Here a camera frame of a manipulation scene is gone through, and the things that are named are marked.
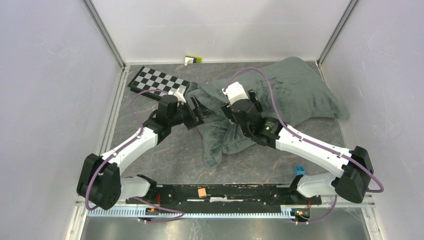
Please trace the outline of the zebra striped pillowcase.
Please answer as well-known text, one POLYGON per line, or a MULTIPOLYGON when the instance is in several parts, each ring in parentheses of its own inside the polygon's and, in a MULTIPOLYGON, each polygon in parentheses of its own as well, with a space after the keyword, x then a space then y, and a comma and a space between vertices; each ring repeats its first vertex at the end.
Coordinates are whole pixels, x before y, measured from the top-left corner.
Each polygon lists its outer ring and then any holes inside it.
MULTIPOLYGON (((348 109, 337 100, 320 75, 302 59, 288 57, 264 66, 260 71, 270 81, 276 107, 286 124, 294 127, 310 118, 349 118, 348 109)), ((185 98, 195 96, 214 112, 197 127, 202 136, 203 159, 212 168, 221 163, 223 154, 239 153, 255 144, 221 110, 221 106, 228 103, 222 92, 228 82, 228 78, 210 83, 192 81, 184 93, 185 98)))

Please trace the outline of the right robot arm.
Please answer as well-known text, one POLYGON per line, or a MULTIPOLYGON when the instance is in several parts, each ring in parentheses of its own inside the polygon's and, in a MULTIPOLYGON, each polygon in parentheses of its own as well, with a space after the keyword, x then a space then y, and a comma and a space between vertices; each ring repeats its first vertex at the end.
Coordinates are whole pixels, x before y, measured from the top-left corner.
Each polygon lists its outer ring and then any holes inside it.
POLYGON ((353 150, 337 147, 283 125, 274 117, 263 117, 262 106, 253 90, 242 87, 222 90, 228 103, 224 114, 239 125, 243 135, 261 146, 300 156, 328 172, 296 177, 289 189, 289 199, 302 204, 318 195, 335 195, 352 203, 362 203, 374 173, 368 151, 360 146, 353 150))

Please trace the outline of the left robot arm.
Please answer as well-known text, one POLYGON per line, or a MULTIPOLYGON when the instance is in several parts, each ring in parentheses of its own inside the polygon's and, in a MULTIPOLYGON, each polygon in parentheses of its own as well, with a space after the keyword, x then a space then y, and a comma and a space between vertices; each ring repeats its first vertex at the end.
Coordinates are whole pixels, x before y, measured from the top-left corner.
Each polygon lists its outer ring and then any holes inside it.
POLYGON ((119 200, 139 197, 145 204, 157 198, 155 181, 146 176, 124 179, 123 172, 146 151, 160 144, 174 126, 188 130, 202 125, 214 112, 195 96, 187 102, 175 93, 164 95, 140 128, 117 147, 101 154, 89 154, 83 163, 76 192, 87 210, 109 210, 119 200))

